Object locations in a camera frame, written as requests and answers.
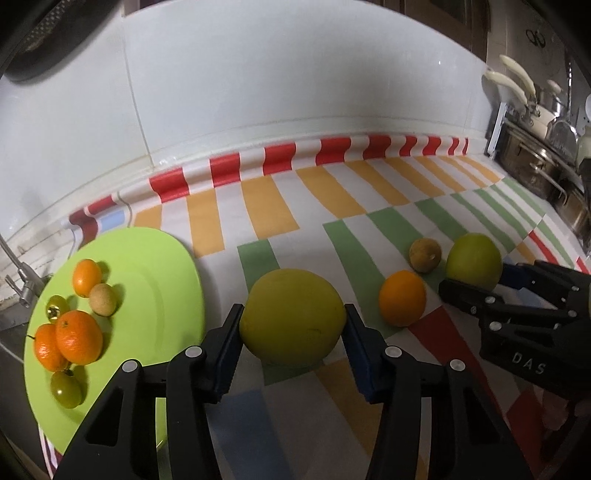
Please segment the small green fruit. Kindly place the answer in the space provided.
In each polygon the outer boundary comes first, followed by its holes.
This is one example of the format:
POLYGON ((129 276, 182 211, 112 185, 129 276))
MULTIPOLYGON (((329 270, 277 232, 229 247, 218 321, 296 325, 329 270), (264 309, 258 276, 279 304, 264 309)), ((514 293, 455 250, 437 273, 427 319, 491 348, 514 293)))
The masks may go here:
POLYGON ((55 372, 50 379, 53 398, 65 409, 74 409, 82 403, 81 387, 69 370, 55 372))
POLYGON ((60 295, 51 296, 45 306, 46 317, 51 323, 55 323, 61 315, 69 311, 68 301, 60 295))

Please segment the cream handled pan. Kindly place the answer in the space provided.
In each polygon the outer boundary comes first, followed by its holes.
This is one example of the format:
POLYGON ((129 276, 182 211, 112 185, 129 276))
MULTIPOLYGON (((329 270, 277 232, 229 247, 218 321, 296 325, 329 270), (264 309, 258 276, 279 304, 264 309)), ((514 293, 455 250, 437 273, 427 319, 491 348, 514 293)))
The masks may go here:
POLYGON ((500 54, 499 60, 517 81, 495 70, 487 70, 485 78, 513 92, 520 124, 544 140, 552 122, 564 113, 564 105, 559 99, 562 88, 553 80, 548 80, 546 87, 537 85, 521 64, 505 54, 500 54))

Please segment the thin gooseneck faucet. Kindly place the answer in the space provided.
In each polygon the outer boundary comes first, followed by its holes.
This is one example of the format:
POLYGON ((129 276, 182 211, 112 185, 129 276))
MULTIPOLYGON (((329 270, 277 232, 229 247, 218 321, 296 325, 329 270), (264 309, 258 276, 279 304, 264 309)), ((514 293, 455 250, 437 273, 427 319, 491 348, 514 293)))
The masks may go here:
POLYGON ((40 297, 49 281, 49 277, 40 277, 30 265, 22 262, 2 236, 0 236, 0 245, 6 256, 16 267, 22 286, 18 287, 9 275, 5 276, 5 281, 18 295, 19 303, 25 308, 30 308, 34 300, 40 297))

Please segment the large orange mandarin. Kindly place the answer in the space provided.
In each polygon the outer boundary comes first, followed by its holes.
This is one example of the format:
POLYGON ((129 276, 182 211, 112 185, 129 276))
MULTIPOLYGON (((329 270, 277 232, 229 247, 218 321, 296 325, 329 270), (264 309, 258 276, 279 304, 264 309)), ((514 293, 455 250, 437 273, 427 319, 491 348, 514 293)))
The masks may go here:
POLYGON ((72 364, 91 364, 102 353, 102 331, 87 312, 72 310, 61 315, 55 323, 55 336, 60 353, 72 364))

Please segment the small tan fruit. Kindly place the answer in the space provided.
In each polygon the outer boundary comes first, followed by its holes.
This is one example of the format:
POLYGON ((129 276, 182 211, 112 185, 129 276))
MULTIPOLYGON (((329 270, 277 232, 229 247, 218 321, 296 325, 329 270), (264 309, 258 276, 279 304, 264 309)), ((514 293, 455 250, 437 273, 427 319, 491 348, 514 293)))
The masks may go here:
POLYGON ((96 284, 88 296, 92 311, 102 317, 110 317, 117 309, 115 290, 106 283, 96 284))

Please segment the colourful striped table mat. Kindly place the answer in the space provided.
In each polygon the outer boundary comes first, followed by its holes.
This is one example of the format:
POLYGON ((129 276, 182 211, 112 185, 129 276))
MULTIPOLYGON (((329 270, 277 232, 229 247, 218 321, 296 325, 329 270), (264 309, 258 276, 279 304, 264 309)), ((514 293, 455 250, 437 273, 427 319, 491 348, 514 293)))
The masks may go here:
MULTIPOLYGON (((551 206, 484 154, 480 139, 362 135, 300 140, 199 159, 142 179, 69 214, 75 250, 127 227, 175 237, 193 257, 205 328, 221 323, 260 276, 300 268, 327 279, 346 303, 418 359, 463 360, 493 395, 528 463, 542 468, 542 392, 478 356, 476 323, 445 308, 426 277, 427 306, 396 330, 378 293, 409 268, 420 238, 449 250, 487 235, 511 263, 537 259, 588 271, 590 259, 551 206)), ((361 479, 381 409, 356 391, 342 346, 320 365, 289 372, 240 356, 231 390, 208 409, 226 479, 361 479)))

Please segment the small brown fruit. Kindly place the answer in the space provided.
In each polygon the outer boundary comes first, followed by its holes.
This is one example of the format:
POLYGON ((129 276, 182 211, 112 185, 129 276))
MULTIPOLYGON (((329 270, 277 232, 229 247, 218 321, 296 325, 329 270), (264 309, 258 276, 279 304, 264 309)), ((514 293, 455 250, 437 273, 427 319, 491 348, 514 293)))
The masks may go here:
POLYGON ((432 238, 420 238, 414 241, 409 249, 409 261, 412 268, 419 273, 430 273, 442 260, 442 248, 432 238))

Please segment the green plastic plate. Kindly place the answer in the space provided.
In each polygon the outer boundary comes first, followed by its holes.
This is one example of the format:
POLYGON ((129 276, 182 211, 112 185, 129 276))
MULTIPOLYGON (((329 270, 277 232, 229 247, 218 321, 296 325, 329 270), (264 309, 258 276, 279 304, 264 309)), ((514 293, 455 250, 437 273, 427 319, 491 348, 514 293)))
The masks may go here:
POLYGON ((148 366, 169 361, 183 348, 204 339, 204 294, 197 267, 187 249, 160 230, 131 227, 113 230, 73 254, 52 276, 32 311, 24 347, 24 379, 34 417, 47 441, 65 452, 78 426, 115 370, 128 359, 148 366), (90 309, 75 295, 72 274, 83 259, 96 261, 107 284, 119 296, 109 319, 97 322, 105 335, 98 360, 74 371, 85 396, 74 409, 65 409, 50 392, 49 371, 35 358, 32 337, 46 323, 44 307, 53 295, 90 309))

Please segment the steel ladle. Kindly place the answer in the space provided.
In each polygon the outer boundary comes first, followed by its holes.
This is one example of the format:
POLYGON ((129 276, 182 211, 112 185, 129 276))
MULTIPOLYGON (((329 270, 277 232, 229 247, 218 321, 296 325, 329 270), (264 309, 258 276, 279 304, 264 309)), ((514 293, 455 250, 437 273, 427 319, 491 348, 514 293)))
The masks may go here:
POLYGON ((565 53, 565 72, 567 79, 565 102, 559 99, 559 95, 563 91, 562 87, 554 80, 547 81, 557 107, 555 108, 555 118, 549 122, 547 127, 546 142, 566 162, 574 163, 579 136, 575 127, 571 124, 573 72, 572 60, 568 53, 565 53))

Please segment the green apple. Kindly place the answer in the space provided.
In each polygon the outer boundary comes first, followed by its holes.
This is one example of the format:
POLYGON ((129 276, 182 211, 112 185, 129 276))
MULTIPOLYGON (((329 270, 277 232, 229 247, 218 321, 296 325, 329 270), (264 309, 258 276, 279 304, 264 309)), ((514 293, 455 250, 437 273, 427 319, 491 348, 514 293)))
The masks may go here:
POLYGON ((486 235, 468 233, 452 246, 446 263, 446 277, 492 291, 503 270, 501 253, 486 235))

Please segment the steel pots on right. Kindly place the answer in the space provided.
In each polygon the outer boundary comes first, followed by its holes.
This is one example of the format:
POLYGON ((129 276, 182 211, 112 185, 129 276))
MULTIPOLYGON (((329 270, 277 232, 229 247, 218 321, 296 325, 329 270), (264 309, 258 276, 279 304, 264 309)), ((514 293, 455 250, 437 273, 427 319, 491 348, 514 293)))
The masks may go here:
POLYGON ((518 183, 548 201, 590 252, 590 211, 581 180, 562 158, 516 123, 517 111, 502 102, 488 136, 486 154, 518 183))

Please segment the dark wooden window frame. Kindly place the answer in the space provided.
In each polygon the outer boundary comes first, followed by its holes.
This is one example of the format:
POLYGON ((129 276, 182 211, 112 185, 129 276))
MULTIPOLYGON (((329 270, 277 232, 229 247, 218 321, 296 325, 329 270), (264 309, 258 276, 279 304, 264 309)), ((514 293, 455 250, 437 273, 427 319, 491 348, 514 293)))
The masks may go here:
POLYGON ((370 0, 437 30, 487 59, 490 5, 486 0, 370 0))

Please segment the black frying pan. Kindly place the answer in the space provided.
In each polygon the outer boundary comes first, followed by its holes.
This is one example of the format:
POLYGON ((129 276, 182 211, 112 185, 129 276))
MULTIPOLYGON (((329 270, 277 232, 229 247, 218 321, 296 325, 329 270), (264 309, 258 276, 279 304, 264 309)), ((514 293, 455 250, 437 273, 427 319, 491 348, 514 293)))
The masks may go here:
POLYGON ((115 0, 21 0, 1 3, 1 75, 28 81, 82 45, 120 3, 115 0))

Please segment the yellow-green pear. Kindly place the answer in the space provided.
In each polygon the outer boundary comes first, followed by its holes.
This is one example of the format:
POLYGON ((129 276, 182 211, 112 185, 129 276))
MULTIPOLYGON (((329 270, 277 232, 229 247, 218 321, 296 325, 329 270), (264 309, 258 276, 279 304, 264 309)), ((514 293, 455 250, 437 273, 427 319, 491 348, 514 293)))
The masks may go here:
POLYGON ((239 331, 246 348, 264 363, 308 368, 334 350, 345 324, 344 302, 329 281, 287 268, 252 285, 239 331))

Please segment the small orange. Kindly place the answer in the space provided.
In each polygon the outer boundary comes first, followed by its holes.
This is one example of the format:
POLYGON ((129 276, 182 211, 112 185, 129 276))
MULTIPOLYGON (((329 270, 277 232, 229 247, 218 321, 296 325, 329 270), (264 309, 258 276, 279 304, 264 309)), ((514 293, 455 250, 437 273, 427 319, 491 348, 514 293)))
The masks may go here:
POLYGON ((422 278, 413 271, 401 270, 382 285, 378 305, 381 318, 389 325, 405 328, 419 321, 427 304, 422 278))
POLYGON ((87 298, 91 290, 102 282, 102 271, 91 259, 80 260, 72 273, 72 287, 75 294, 87 298))

